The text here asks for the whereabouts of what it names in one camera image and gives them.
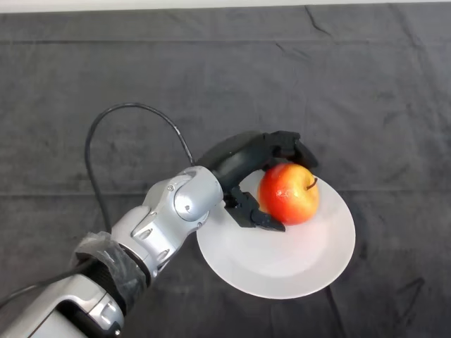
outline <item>apple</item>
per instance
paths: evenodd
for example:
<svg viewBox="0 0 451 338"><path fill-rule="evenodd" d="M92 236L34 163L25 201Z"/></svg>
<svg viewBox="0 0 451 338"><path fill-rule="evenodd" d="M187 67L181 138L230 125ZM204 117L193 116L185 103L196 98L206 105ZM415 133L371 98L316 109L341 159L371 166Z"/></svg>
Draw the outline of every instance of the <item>apple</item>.
<svg viewBox="0 0 451 338"><path fill-rule="evenodd" d="M308 169L281 163L261 179L258 200L261 209L284 225L296 225L313 217L319 205L319 191Z"/></svg>

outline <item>white plate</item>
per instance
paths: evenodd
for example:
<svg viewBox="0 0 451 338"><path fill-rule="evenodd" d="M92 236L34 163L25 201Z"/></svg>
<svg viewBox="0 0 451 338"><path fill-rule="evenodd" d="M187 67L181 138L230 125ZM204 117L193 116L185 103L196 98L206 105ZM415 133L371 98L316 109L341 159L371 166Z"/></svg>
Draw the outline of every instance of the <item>white plate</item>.
<svg viewBox="0 0 451 338"><path fill-rule="evenodd" d="M264 175L256 171L240 184L257 197ZM306 296L333 282L349 263L355 244L351 213L340 195L318 179L319 208L309 221L273 232L242 228L215 207L197 240L219 277L248 294L271 299Z"/></svg>

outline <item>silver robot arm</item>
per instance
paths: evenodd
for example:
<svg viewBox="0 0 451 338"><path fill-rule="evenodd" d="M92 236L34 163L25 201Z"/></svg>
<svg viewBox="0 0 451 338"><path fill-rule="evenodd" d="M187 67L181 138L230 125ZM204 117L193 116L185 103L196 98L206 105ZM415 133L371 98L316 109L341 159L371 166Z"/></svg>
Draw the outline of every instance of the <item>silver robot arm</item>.
<svg viewBox="0 0 451 338"><path fill-rule="evenodd" d="M117 108L102 113L94 129ZM48 286L1 337L120 336L127 312L222 200L240 227L285 231L239 184L278 159L315 167L316 158L299 138L284 131L235 135L205 153L197 166L155 184L142 206L125 214L111 234L86 236L75 253L87 268Z"/></svg>
<svg viewBox="0 0 451 338"><path fill-rule="evenodd" d="M210 209L222 200L218 180L201 166L156 183L142 206L129 211L114 225L109 242L122 250L119 257L109 258L116 265L131 262L135 270L129 269L128 273L137 278L145 276L145 285L149 286L187 236L206 222ZM129 288L134 297L124 301L127 296L120 292L112 270L99 264L101 268L94 267L48 286L1 337L120 336L125 313L143 289L139 283L134 289Z"/></svg>

